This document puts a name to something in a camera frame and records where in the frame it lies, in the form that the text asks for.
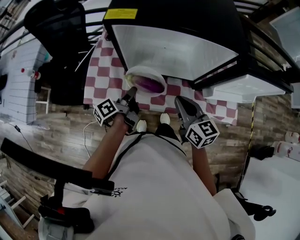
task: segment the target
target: shoe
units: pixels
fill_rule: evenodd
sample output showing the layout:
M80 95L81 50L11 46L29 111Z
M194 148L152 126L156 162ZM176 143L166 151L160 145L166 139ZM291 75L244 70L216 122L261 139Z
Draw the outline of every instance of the shoe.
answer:
M165 123L165 124L170 125L170 122L171 122L171 120L167 113L162 113L160 115L160 123Z
M136 125L136 130L141 133L141 132L146 132L147 131L147 123L145 120L139 120L139 122Z

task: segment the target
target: yellow label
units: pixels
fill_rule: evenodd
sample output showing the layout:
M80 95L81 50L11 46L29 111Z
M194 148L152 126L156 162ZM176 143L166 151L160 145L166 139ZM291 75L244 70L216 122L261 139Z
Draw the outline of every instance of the yellow label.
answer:
M116 8L109 9L104 19L135 19L137 9Z

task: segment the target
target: hand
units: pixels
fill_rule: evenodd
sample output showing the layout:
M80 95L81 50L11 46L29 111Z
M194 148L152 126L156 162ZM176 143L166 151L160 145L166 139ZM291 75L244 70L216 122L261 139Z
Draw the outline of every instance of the hand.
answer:
M117 115L113 119L112 127L124 132L124 134L128 131L128 125L124 121L123 114L117 113Z

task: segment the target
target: white bowl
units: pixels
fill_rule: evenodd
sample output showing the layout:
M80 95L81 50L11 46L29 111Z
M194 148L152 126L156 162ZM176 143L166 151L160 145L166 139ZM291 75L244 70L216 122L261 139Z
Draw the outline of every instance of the white bowl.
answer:
M167 92L167 84L165 83L165 79L161 74L159 74L156 70L150 68L150 67L145 67L145 66L135 66L130 68L127 72L126 75L133 74L133 75L138 75L138 76L143 76L143 77L148 77L151 79L154 79L161 83L164 87L164 91L161 93L155 93L155 92L144 92L137 87L137 94L142 95L142 96L150 96L150 97L158 97L159 95L165 95ZM127 85L131 88L133 87L133 84L125 78Z

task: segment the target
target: white t-shirt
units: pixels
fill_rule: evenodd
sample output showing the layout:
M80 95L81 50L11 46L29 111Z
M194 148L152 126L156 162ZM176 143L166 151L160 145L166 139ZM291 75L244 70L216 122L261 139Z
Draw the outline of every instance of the white t-shirt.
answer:
M125 137L116 156L136 137ZM95 224L91 234L76 234L75 240L230 240L235 230L246 240L255 238L250 218L231 191L212 197L186 156L164 139L143 136L110 180L112 196L65 190L63 206L89 209Z

